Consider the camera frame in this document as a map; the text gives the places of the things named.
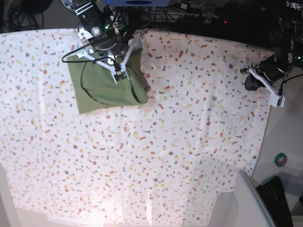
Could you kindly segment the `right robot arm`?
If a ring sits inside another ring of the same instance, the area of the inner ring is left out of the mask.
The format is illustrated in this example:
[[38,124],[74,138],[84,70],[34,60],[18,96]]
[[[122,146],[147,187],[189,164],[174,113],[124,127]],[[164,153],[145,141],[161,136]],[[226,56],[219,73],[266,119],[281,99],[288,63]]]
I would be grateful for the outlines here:
[[121,13],[108,5],[100,10],[95,0],[63,0],[62,4],[80,20],[78,37],[84,45],[100,56],[117,58],[126,54],[128,44],[118,22]]

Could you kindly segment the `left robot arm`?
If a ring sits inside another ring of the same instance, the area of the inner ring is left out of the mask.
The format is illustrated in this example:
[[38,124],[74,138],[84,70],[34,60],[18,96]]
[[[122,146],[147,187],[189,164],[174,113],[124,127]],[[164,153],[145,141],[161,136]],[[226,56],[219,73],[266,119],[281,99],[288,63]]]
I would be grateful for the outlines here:
[[271,0],[264,6],[263,21],[268,28],[274,54],[251,68],[270,85],[288,76],[293,68],[303,68],[303,2]]

